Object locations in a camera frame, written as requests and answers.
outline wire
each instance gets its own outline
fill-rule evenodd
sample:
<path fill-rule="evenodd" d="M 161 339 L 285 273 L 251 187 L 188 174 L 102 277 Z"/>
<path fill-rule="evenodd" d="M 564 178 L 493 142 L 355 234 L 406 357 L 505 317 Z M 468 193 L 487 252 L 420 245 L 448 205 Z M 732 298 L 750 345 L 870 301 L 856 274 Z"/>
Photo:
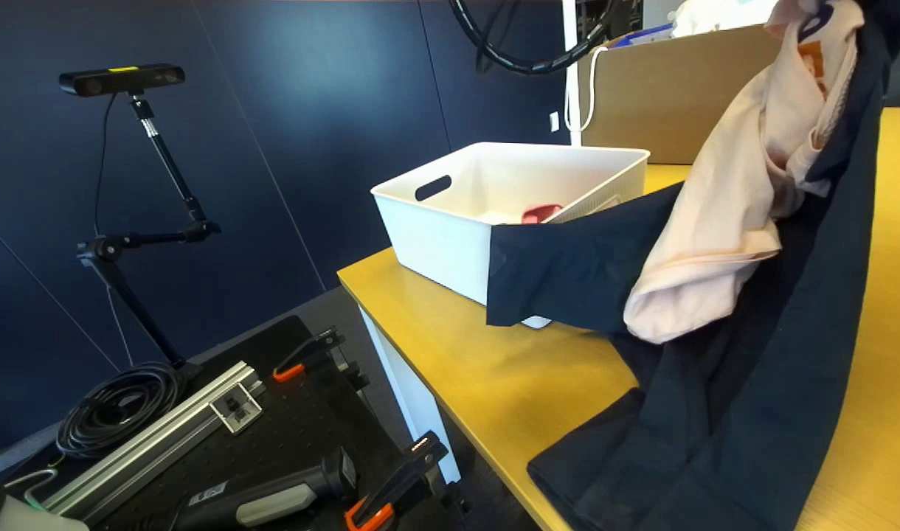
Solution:
<path fill-rule="evenodd" d="M 108 127 L 114 102 L 117 102 L 117 94 L 111 94 L 107 102 L 102 116 L 99 116 L 99 153 L 98 153 L 98 178 L 95 178 L 95 214 L 92 214 L 95 236 L 99 236 L 99 189 L 102 189 L 102 165 L 107 165 L 107 127 Z"/>
<path fill-rule="evenodd" d="M 234 102 L 234 108 L 240 111 L 240 119 L 243 119 L 243 124 L 245 124 L 245 133 L 248 133 L 248 139 L 251 139 L 251 144 L 253 144 L 260 162 L 266 165 L 268 184 L 271 184 L 274 196 L 276 196 L 276 202 L 279 202 L 279 206 L 284 206 L 284 214 L 285 214 L 285 218 L 288 218 L 288 226 L 293 226 L 293 230 L 294 230 L 294 240 L 299 240 L 302 248 L 305 248 L 306 267 L 310 267 L 313 277 L 319 280 L 319 289 L 328 292 L 324 274 L 321 274 L 321 270 L 319 270 L 319 264 L 316 264 L 316 257 L 313 257 L 313 252 L 310 252 L 310 245 L 306 245 L 306 240 L 305 240 L 305 230 L 302 230 L 302 226 L 299 226 L 299 218 L 294 218 L 294 209 L 293 209 L 285 193 L 284 193 L 279 184 L 276 184 L 276 174 L 274 174 L 274 170 L 271 170 L 271 161 L 268 161 L 268 153 L 266 153 L 260 136 L 257 136 L 253 127 L 251 127 L 251 119 L 248 119 L 248 111 L 245 111 L 243 102 L 240 102 L 237 84 L 234 84 L 231 75 L 225 75 L 226 68 L 225 68 L 225 60 L 220 60 L 219 44 L 215 44 L 215 40 L 212 40 L 212 29 L 209 29 L 209 24 L 203 22 L 198 4 L 192 0 L 188 7 L 192 7 L 195 24 L 198 24 L 200 32 L 207 35 L 207 44 L 209 44 L 209 52 L 212 52 L 212 60 L 215 60 L 215 66 L 219 66 L 219 72 L 220 72 L 220 81 L 225 81 L 226 93 L 231 93 L 231 102 Z"/>
<path fill-rule="evenodd" d="M 570 68 L 572 63 L 577 63 L 582 57 L 588 57 L 595 44 L 603 44 L 608 40 L 608 29 L 605 29 L 605 10 L 595 22 L 595 28 L 576 44 L 570 47 L 567 55 L 554 57 L 554 60 L 545 60 L 545 63 L 523 63 L 517 57 L 505 57 L 499 55 L 487 40 L 485 40 L 485 29 L 474 24 L 465 0 L 448 0 L 452 4 L 452 12 L 461 24 L 461 29 L 465 32 L 465 40 L 485 55 L 489 57 L 493 63 L 499 63 L 502 68 L 507 72 L 517 72 L 517 75 L 554 75 L 554 72 L 564 72 Z"/>
<path fill-rule="evenodd" d="M 102 352 L 102 345 L 76 323 L 76 317 L 52 296 L 52 289 L 29 270 L 29 264 L 5 242 L 0 234 L 0 245 L 5 255 L 35 280 L 35 288 L 60 308 L 60 313 L 86 336 L 86 342 L 114 369 L 122 367 Z"/>
<path fill-rule="evenodd" d="M 170 516 L 170 524 L 166 527 L 166 531 L 173 531 L 179 527 L 179 510 Z"/>
<path fill-rule="evenodd" d="M 99 270 L 92 270 L 92 273 L 98 274 L 98 280 L 99 280 L 108 292 L 114 292 L 111 283 L 107 280 L 107 274 L 102 274 Z M 133 320 L 133 323 L 136 323 L 138 332 L 154 342 L 155 352 L 166 352 L 166 350 L 155 342 L 154 332 L 150 332 L 142 320 Z"/>
<path fill-rule="evenodd" d="M 445 153 L 452 153 L 445 97 L 442 97 L 440 75 L 436 75 L 436 60 L 430 55 L 430 40 L 427 40 L 427 24 L 424 24 L 423 0 L 417 0 L 417 16 L 420 16 L 420 24 L 423 24 L 423 35 L 424 35 L 427 75 L 430 75 L 430 84 L 434 84 L 436 102 L 440 102 L 440 124 L 442 124 Z"/>
<path fill-rule="evenodd" d="M 40 484 L 32 484 L 26 494 L 23 494 L 23 501 L 39 510 L 39 515 L 48 515 L 48 509 L 35 500 L 35 490 L 48 487 L 49 481 L 40 481 Z"/>
<path fill-rule="evenodd" d="M 502 0 L 502 4 L 496 4 L 496 10 L 489 12 L 489 19 L 487 19 L 487 24 L 485 24 L 485 41 L 489 41 L 489 32 L 496 29 L 496 22 L 499 22 L 499 16 L 507 10 L 507 22 L 505 22 L 505 28 L 502 28 L 502 35 L 499 35 L 499 44 L 505 44 L 505 40 L 507 40 L 507 29 L 511 29 L 511 22 L 514 22 L 514 16 L 517 16 L 517 10 L 518 10 L 518 0 Z M 493 60 L 487 57 L 487 55 L 474 55 L 474 68 L 477 72 L 489 72 L 489 66 L 493 66 Z"/>
<path fill-rule="evenodd" d="M 582 119 L 582 124 L 572 124 L 572 119 L 570 119 L 570 102 L 564 97 L 564 124 L 567 124 L 567 131 L 572 131 L 572 133 L 585 133 L 589 124 L 592 124 L 592 116 L 595 116 L 595 66 L 600 66 L 600 55 L 605 55 L 608 47 L 595 47 L 592 52 L 592 60 L 589 60 L 589 93 L 588 93 L 588 111 L 589 111 L 589 116 L 588 119 Z"/>
<path fill-rule="evenodd" d="M 114 305 L 111 288 L 102 283 L 102 296 L 107 296 L 107 308 L 111 311 L 111 320 L 114 320 L 114 329 L 117 329 L 117 339 L 122 339 L 123 355 L 126 355 L 126 369 L 133 369 L 133 352 L 130 352 L 126 332 L 123 332 L 122 317 L 117 317 L 117 305 Z"/>
<path fill-rule="evenodd" d="M 15 490 L 15 487 L 20 487 L 20 484 L 26 484 L 26 481 L 35 481 L 35 478 L 52 481 L 55 475 L 60 475 L 60 469 L 52 469 L 52 466 L 32 469 L 32 473 L 26 473 L 26 475 L 8 481 L 5 490 Z"/>
<path fill-rule="evenodd" d="M 55 448 L 65 459 L 92 462 L 167 413 L 178 398 L 179 380 L 173 373 L 130 369 L 73 409 L 60 428 Z"/>

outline white box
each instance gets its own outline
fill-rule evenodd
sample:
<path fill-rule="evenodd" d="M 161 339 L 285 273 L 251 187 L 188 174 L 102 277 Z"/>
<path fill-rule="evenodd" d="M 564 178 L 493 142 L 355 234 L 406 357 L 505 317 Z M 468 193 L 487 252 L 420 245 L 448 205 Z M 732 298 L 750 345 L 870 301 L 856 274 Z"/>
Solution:
<path fill-rule="evenodd" d="M 493 226 L 518 226 L 542 205 L 564 206 L 545 218 L 554 226 L 638 199 L 645 161 L 625 149 L 485 142 L 392 178 L 371 199 L 400 267 L 485 305 Z"/>

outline black cable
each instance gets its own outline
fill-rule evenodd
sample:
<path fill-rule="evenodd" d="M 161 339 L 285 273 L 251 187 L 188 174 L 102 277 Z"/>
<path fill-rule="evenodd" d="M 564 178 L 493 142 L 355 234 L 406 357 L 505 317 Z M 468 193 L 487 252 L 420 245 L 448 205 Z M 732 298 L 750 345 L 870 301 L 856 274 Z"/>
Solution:
<path fill-rule="evenodd" d="M 496 40 L 496 44 L 505 44 L 507 40 L 507 29 L 514 24 L 514 16 L 518 10 L 518 0 L 499 0 L 496 10 L 489 12 L 487 24 L 485 24 L 485 41 L 489 41 L 489 32 L 496 29 L 499 24 L 499 16 L 507 10 L 507 19 L 505 19 L 505 28 L 502 28 L 502 35 Z M 493 60 L 485 55 L 485 52 L 474 52 L 474 68 L 477 72 L 489 72 Z"/>
<path fill-rule="evenodd" d="M 107 298 L 107 311 L 111 311 L 111 323 L 114 323 L 122 350 L 126 355 L 126 369 L 133 369 L 133 352 L 130 352 L 126 332 L 123 332 L 123 323 L 122 323 L 122 313 L 117 313 L 117 305 L 114 305 L 114 289 L 102 288 L 102 298 Z"/>
<path fill-rule="evenodd" d="M 111 94 L 107 102 L 102 116 L 99 116 L 99 153 L 98 153 L 98 178 L 95 178 L 95 214 L 92 214 L 95 240 L 99 236 L 99 189 L 102 189 L 102 165 L 107 165 L 107 124 L 111 119 L 114 102 L 117 102 L 117 94 Z"/>
<path fill-rule="evenodd" d="M 605 12 L 600 16 L 595 28 L 576 44 L 570 47 L 567 55 L 554 57 L 554 60 L 545 60 L 545 63 L 523 63 L 517 57 L 505 57 L 499 55 L 487 40 L 485 40 L 485 29 L 474 24 L 468 7 L 464 0 L 448 0 L 452 4 L 452 12 L 461 24 L 461 29 L 465 32 L 465 40 L 485 55 L 489 57 L 493 63 L 499 63 L 502 68 L 507 72 L 518 72 L 518 75 L 554 75 L 554 72 L 564 72 L 570 68 L 572 63 L 577 63 L 582 57 L 588 57 L 595 44 L 603 44 L 608 40 L 608 29 L 605 29 Z"/>
<path fill-rule="evenodd" d="M 92 462 L 126 442 L 179 398 L 179 380 L 167 369 L 133 369 L 98 388 L 61 422 L 55 448 L 73 462 Z"/>
<path fill-rule="evenodd" d="M 427 77 L 430 77 L 430 84 L 436 88 L 436 102 L 440 102 L 440 124 L 442 124 L 445 153 L 452 153 L 445 97 L 442 97 L 440 75 L 436 75 L 436 57 L 430 52 L 430 40 L 427 40 L 427 24 L 424 24 L 423 0 L 417 0 L 417 16 L 420 16 L 423 35 L 424 35 Z"/>

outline dark blue wall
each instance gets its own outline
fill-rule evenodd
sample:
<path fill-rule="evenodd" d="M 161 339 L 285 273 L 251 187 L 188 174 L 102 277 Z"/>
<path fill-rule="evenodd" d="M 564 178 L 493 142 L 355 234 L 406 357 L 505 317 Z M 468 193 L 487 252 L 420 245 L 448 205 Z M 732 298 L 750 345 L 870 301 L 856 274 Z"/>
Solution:
<path fill-rule="evenodd" d="M 505 44 L 554 55 L 557 0 L 526 0 Z M 55 85 L 61 72 L 123 63 L 186 68 L 186 85 L 147 102 L 225 227 L 122 261 L 184 357 L 321 296 L 338 267 L 371 255 L 369 187 L 468 142 L 564 142 L 545 131 L 564 77 L 474 72 L 445 0 L 0 0 L 0 445 L 126 367 L 102 288 L 73 261 L 92 236 L 107 97 Z M 102 227 L 179 226 L 117 102 Z M 155 364 L 122 320 L 136 364 Z"/>

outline yellow table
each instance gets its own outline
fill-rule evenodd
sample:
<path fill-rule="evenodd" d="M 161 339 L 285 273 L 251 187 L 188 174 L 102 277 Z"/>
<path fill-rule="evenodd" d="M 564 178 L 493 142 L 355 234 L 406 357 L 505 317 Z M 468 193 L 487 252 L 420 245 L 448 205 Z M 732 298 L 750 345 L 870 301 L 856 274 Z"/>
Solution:
<path fill-rule="evenodd" d="M 650 170 L 645 189 L 685 171 Z M 900 531 L 900 111 L 881 116 L 877 184 L 849 391 L 803 531 Z M 392 252 L 338 277 L 533 524 L 567 529 L 526 466 L 635 385 L 617 352 L 564 324 L 487 329 L 477 305 L 400 270 Z"/>
<path fill-rule="evenodd" d="M 650 170 L 645 189 L 685 174 L 685 165 Z M 338 280 L 358 298 L 384 367 L 399 364 L 386 357 L 399 352 L 533 524 L 567 529 L 527 478 L 527 462 L 635 385 L 610 342 L 564 324 L 487 329 L 485 308 L 400 270 L 392 252 L 341 270 Z"/>

